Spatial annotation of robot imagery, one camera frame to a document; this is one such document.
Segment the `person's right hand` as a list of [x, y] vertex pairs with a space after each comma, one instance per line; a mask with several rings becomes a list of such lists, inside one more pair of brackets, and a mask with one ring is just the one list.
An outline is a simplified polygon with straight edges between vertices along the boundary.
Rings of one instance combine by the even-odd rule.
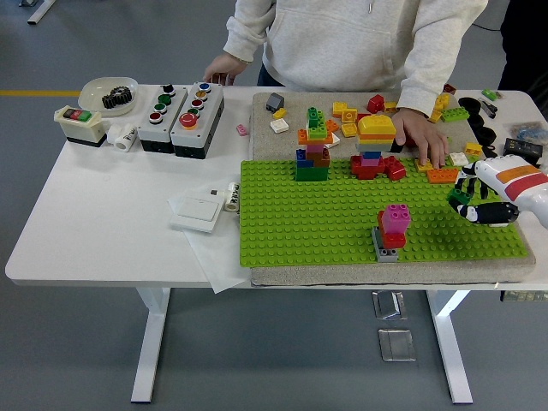
[[241, 74], [248, 66], [248, 62], [242, 61], [229, 53], [223, 53], [214, 58], [205, 69], [203, 81], [221, 86], [233, 86], [237, 75]]

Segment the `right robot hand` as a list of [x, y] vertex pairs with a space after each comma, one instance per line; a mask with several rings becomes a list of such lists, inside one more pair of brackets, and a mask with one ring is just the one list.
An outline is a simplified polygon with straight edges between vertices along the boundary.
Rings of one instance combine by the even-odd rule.
[[[475, 183], [485, 200], [490, 191], [499, 202], [470, 205]], [[516, 155], [487, 158], [461, 168], [448, 196], [450, 206], [471, 223], [513, 223], [522, 211], [530, 211], [547, 226], [547, 175]]]

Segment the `person's left hand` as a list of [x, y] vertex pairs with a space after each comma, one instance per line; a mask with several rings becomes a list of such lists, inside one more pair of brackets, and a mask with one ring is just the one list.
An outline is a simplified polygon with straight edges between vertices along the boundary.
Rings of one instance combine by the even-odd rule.
[[429, 159], [434, 169], [445, 166], [445, 158], [449, 154], [447, 137], [423, 113], [401, 108], [392, 116], [392, 122], [396, 130], [395, 142], [403, 146], [407, 138], [411, 139], [419, 149], [421, 165]]

